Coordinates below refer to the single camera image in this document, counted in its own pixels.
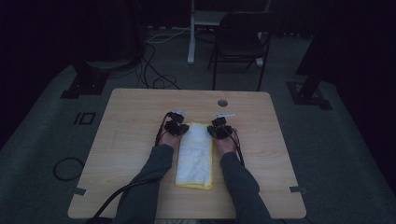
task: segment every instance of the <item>black cable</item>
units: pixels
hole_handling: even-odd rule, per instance
[[[169,112],[166,113],[165,116],[163,117],[163,122],[162,122],[161,125],[160,125],[160,129],[159,129],[158,132],[157,132],[157,136],[155,137],[155,144],[154,144],[154,146],[158,146],[158,145],[160,144],[160,139],[161,139],[161,138],[163,137],[163,135],[164,135],[164,133],[163,133],[163,135],[161,135],[161,132],[163,131],[163,125],[165,124],[165,120],[166,120],[166,117],[168,117],[168,115],[169,115]]]
[[[135,63],[132,63],[131,66],[125,66],[125,67],[119,68],[118,71],[121,71],[121,72],[123,72],[123,71],[129,71],[129,70],[131,70],[132,68],[134,68],[134,71],[135,71],[135,70],[139,67],[139,65],[142,64],[142,60],[141,60],[140,58],[136,58],[136,59],[134,59],[134,61],[135,61]]]
[[[155,54],[155,47],[152,46],[152,45],[150,45],[150,44],[147,44],[147,45],[148,45],[149,47],[152,48],[153,53],[151,54],[151,56],[149,57],[148,60],[146,60],[145,58],[142,58],[143,61],[145,61],[145,63],[146,63],[146,65],[145,65],[145,67],[144,67],[144,70],[143,70],[143,78],[140,77],[140,80],[142,81],[142,83],[144,83],[144,84],[146,85],[146,88],[147,88],[147,89],[158,89],[158,88],[156,88],[155,85],[156,85],[156,83],[159,82],[159,80],[162,78],[162,79],[164,79],[164,80],[166,80],[166,81],[168,81],[168,82],[170,83],[170,85],[165,86],[165,85],[164,85],[164,81],[162,80],[163,88],[167,88],[167,87],[170,87],[170,86],[175,86],[177,89],[180,90],[180,87],[176,84],[176,81],[177,81],[176,77],[174,77],[174,76],[172,76],[172,75],[161,75],[161,74],[150,64],[150,62],[151,62],[151,60],[153,59],[154,54]],[[151,68],[152,71],[154,71],[154,73],[158,76],[158,77],[154,80],[152,86],[149,85],[149,82],[148,82],[148,80],[147,80],[147,70],[148,70],[148,68]]]
[[[143,65],[142,65],[141,61],[140,61],[140,66],[139,67],[140,67],[140,73],[138,74],[137,70],[134,72],[136,74],[136,77],[137,77],[137,82],[136,82],[136,85],[134,86],[135,88],[137,88],[137,86],[139,85],[140,78],[141,78],[142,73],[143,73]]]
[[[112,73],[112,72],[117,72],[117,71],[128,71],[131,70],[133,68],[136,68],[140,63],[140,59],[139,58],[132,58],[129,60],[128,63],[126,64],[122,64],[122,65],[118,65],[112,68],[98,68],[98,67],[94,67],[92,65],[88,65],[91,70],[94,71],[98,71],[98,72],[108,72],[108,73]]]
[[[305,220],[307,220],[310,224],[314,224],[308,217],[304,217]]]
[[[63,178],[63,177],[60,177],[57,174],[58,165],[61,164],[64,161],[70,161],[70,160],[71,161],[77,161],[82,166],[82,168],[84,168],[84,162],[82,162],[79,158],[76,158],[76,157],[64,158],[63,160],[56,162],[56,164],[52,167],[52,174],[53,174],[53,176],[55,176],[55,178],[57,178],[58,180],[61,180],[61,181],[71,181],[71,180],[75,180],[75,179],[77,179],[77,178],[79,178],[81,176],[81,174],[79,174],[79,175],[75,175],[73,177]]]
[[[148,36],[148,40],[146,40],[147,44],[161,44],[165,43],[166,41],[169,41],[171,39],[176,39],[176,38],[186,38],[190,37],[190,34],[185,32],[188,28],[186,28],[184,31],[178,34],[161,34],[161,35],[153,35],[153,36]],[[164,39],[164,41],[161,42],[153,42],[153,39]]]
[[[196,36],[195,39],[197,39],[197,40],[202,40],[202,41],[204,41],[204,42],[206,42],[206,43],[209,43],[209,44],[215,44],[215,41],[214,41],[214,40],[208,40],[208,39],[205,39],[205,38],[201,38],[201,37],[199,37],[199,36]]]
[[[130,71],[130,72],[128,72],[128,73],[125,73],[125,74],[122,74],[122,75],[119,75],[119,76],[117,76],[117,74],[110,74],[110,76],[108,77],[108,78],[120,78],[120,77],[126,77],[126,76],[128,76],[128,75],[130,75],[130,74],[132,74],[133,72],[135,72],[136,73],[136,71],[137,71],[137,69],[138,68],[141,68],[141,61],[139,60],[139,62],[138,62],[138,64],[137,64],[137,66],[134,68],[134,70],[132,70],[132,71]],[[129,71],[130,69],[125,69],[125,70],[122,70],[122,69],[120,69],[120,70],[118,70],[118,71],[116,71],[116,72],[126,72],[126,71]]]
[[[160,139],[163,137],[164,134],[168,133],[168,131],[165,131],[163,134],[161,134]]]
[[[236,146],[236,151],[238,152],[239,160],[241,161],[241,165],[245,167],[244,157],[242,156],[242,152],[241,152],[241,144],[239,143],[239,137],[238,137],[238,134],[236,133],[235,129],[233,129],[233,131],[235,132],[235,135],[237,137],[238,143],[236,143],[235,139],[233,139],[231,134],[229,132],[227,132],[227,130],[223,126],[220,126],[220,127],[233,140],[233,143]]]
[[[99,216],[103,213],[103,211],[105,211],[105,209],[107,208],[107,206],[111,203],[111,201],[113,201],[114,198],[116,198],[119,194],[123,193],[125,190],[127,189],[131,189],[134,188],[136,186],[139,185],[143,185],[143,184],[148,184],[148,183],[152,183],[152,182],[159,182],[161,179],[150,179],[150,180],[144,180],[144,181],[140,181],[137,183],[133,183],[133,184],[129,184],[126,185],[120,189],[118,189],[116,192],[114,192],[106,201],[105,203],[99,208],[99,210],[96,212],[96,214],[90,218],[89,221],[92,221],[93,219],[97,219],[99,218]]]

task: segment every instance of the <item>small hole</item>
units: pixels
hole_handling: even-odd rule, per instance
[[[228,105],[228,102],[226,100],[218,100],[218,105],[221,107],[225,107]]]

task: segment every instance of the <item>wooden table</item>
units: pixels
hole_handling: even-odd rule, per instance
[[[218,100],[228,102],[220,107]],[[128,184],[146,163],[155,135],[169,111],[186,112],[185,122],[208,123],[220,112],[235,113],[227,124],[237,128],[246,167],[258,181],[272,218],[302,218],[305,207],[271,97],[253,91],[172,91],[116,89],[112,92],[91,153],[78,182],[85,196],[75,194],[70,217],[92,217],[116,189]],[[185,189],[174,185],[173,167],[160,186],[157,218],[234,218],[231,197],[213,153],[213,188]],[[120,196],[102,214],[114,217]]]

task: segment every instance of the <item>cable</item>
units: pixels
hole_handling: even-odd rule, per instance
[[[67,158],[64,158],[64,159],[61,160],[61,161],[56,162],[56,164],[53,166],[53,168],[52,168],[52,174],[53,174],[53,176],[55,176],[55,178],[57,178],[58,180],[61,180],[61,181],[71,181],[71,180],[75,180],[75,179],[79,178],[79,177],[81,176],[81,174],[75,175],[75,176],[69,177],[69,178],[63,178],[63,177],[60,177],[60,176],[57,174],[58,165],[61,164],[61,163],[64,162],[64,161],[77,161],[77,162],[82,166],[82,168],[84,168],[84,162],[82,162],[79,158],[76,158],[76,157],[67,157]]]
[[[99,216],[103,213],[103,211],[105,211],[105,209],[111,203],[111,201],[113,201],[114,198],[116,198],[119,194],[123,193],[125,190],[134,188],[139,185],[144,185],[144,184],[148,184],[148,183],[152,183],[152,182],[159,182],[160,180],[161,180],[160,178],[159,179],[143,180],[143,181],[140,181],[140,182],[137,182],[134,184],[126,185],[126,186],[118,189],[105,201],[105,203],[99,208],[99,210],[96,212],[96,214],[92,218],[90,218],[89,221],[93,221],[93,220],[99,218]]]
[[[238,152],[238,156],[239,156],[239,160],[241,161],[241,165],[245,167],[245,162],[244,162],[244,157],[242,156],[242,152],[241,152],[241,144],[239,143],[239,137],[238,134],[236,133],[235,129],[233,129],[233,132],[236,135],[236,139],[238,140],[238,143],[236,143],[235,139],[233,139],[233,137],[231,136],[231,134],[229,132],[227,132],[227,130],[223,127],[220,126],[221,129],[226,132],[228,134],[228,136],[233,140],[233,143],[236,146],[236,151]]]
[[[307,220],[310,224],[314,224],[308,217],[304,217],[305,220]]]
[[[112,68],[98,68],[92,65],[88,66],[91,68],[91,70],[93,71],[98,71],[98,72],[108,72],[108,73],[112,73],[112,72],[117,72],[117,71],[129,71],[133,68],[136,68],[139,64],[141,63],[139,58],[132,58],[129,60],[128,63],[126,64],[122,64],[122,65],[118,65]]]
[[[134,69],[132,71],[129,71],[130,69],[127,68],[122,68],[119,69],[118,71],[116,71],[116,73],[110,74],[110,76],[108,78],[120,78],[120,77],[126,77],[132,73],[137,73],[137,69],[140,68],[141,70],[141,60],[139,59],[139,62],[137,63],[137,66],[134,67]]]
[[[206,43],[209,43],[209,44],[215,44],[215,41],[214,41],[214,40],[208,40],[208,39],[205,39],[205,38],[201,38],[201,37],[199,37],[199,36],[196,36],[195,39],[197,39],[197,40],[202,40],[202,41],[204,41],[204,42],[206,42]]]
[[[155,137],[155,144],[154,144],[154,146],[158,146],[158,145],[160,144],[160,139],[161,139],[161,138],[163,137],[163,135],[165,134],[165,133],[161,134],[161,132],[163,131],[163,125],[165,124],[165,120],[166,120],[166,118],[168,117],[168,115],[169,115],[169,112],[166,113],[165,116],[163,117],[163,122],[162,122],[161,125],[160,125],[160,129],[159,129],[158,132],[157,132],[157,136]]]
[[[147,44],[147,45],[153,49],[153,53],[151,54],[151,56],[149,57],[148,60],[146,60],[144,57],[142,57],[142,59],[143,59],[143,61],[146,63],[146,65],[145,65],[145,67],[144,67],[144,69],[143,69],[143,78],[142,78],[141,76],[139,76],[139,77],[138,77],[139,80],[142,81],[142,83],[146,85],[146,88],[147,88],[147,89],[159,89],[159,88],[156,87],[156,83],[158,83],[159,81],[161,81],[161,82],[163,83],[162,89],[165,89],[165,88],[168,88],[168,87],[171,87],[171,86],[175,86],[178,90],[180,90],[180,87],[176,84],[176,81],[177,81],[176,77],[174,77],[174,76],[172,76],[172,75],[161,75],[161,74],[150,64],[151,60],[153,59],[153,57],[154,57],[154,55],[155,55],[155,47],[152,46],[152,45],[150,45],[150,44]],[[149,85],[149,82],[148,82],[148,79],[147,79],[147,70],[148,70],[148,68],[151,68],[151,70],[154,71],[154,73],[158,76],[158,77],[153,81],[152,85]],[[170,84],[167,85],[167,86],[165,86],[165,84],[164,84],[165,82],[164,82],[163,80],[161,80],[161,79],[166,80],[166,81],[169,82]]]
[[[161,44],[161,43],[164,43],[164,42],[166,42],[166,41],[168,41],[168,40],[174,38],[175,36],[182,35],[182,34],[183,34],[184,32],[186,32],[189,28],[190,28],[190,26],[184,28],[181,32],[179,32],[179,33],[177,33],[177,34],[169,34],[169,35],[171,35],[171,36],[168,37],[167,39],[163,40],[163,41],[159,41],[159,42],[150,42],[150,40],[152,40],[152,39],[154,39],[154,38],[157,38],[158,36],[163,36],[163,35],[167,36],[168,34],[155,35],[155,36],[149,38],[148,40],[146,40],[146,43],[148,43],[148,44]]]
[[[137,70],[134,72],[135,74],[136,74],[136,77],[137,77],[137,82],[136,82],[136,85],[134,86],[135,88],[137,88],[137,86],[139,85],[139,82],[140,82],[140,78],[141,78],[141,76],[142,76],[142,73],[143,73],[143,65],[142,65],[142,63],[141,63],[141,61],[140,61],[140,64],[139,64],[140,66],[140,73],[138,74],[137,73]]]
[[[218,2],[219,0],[216,0],[216,2],[214,3],[213,9],[216,9],[218,7]],[[213,1],[210,1],[210,3],[207,5],[205,10],[208,10],[213,4]]]

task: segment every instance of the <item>folded towel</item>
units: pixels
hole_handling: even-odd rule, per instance
[[[212,189],[212,146],[208,124],[190,123],[180,141],[175,185],[195,189]]]

